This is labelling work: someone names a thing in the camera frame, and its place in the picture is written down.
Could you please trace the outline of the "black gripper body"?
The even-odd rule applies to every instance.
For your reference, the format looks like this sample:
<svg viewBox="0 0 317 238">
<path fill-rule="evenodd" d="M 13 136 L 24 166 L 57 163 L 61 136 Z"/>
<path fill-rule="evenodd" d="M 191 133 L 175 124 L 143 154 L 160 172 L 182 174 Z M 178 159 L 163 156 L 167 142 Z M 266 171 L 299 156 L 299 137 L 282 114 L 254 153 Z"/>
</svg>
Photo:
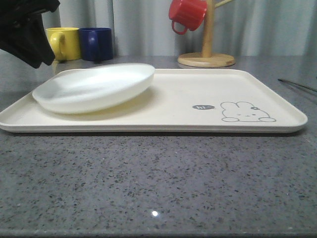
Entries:
<svg viewBox="0 0 317 238">
<path fill-rule="evenodd" d="M 58 0 L 2 0 L 0 2 L 0 48 L 15 54 L 17 49 L 37 49 L 37 38 L 45 35 L 42 14 L 55 12 Z"/>
</svg>

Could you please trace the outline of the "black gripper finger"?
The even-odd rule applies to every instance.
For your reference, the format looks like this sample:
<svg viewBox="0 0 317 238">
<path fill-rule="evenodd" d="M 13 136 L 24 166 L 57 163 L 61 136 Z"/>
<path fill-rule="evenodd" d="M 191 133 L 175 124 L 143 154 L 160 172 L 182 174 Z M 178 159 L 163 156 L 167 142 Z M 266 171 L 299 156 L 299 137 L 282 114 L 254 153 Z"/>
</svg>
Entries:
<svg viewBox="0 0 317 238">
<path fill-rule="evenodd" d="M 40 35 L 37 38 L 37 51 L 42 60 L 42 62 L 46 65 L 51 65 L 55 59 L 54 52 L 51 49 L 51 46 L 45 35 Z"/>
<path fill-rule="evenodd" d="M 42 63 L 46 63 L 41 49 L 17 49 L 16 56 L 33 68 L 39 68 Z"/>
</svg>

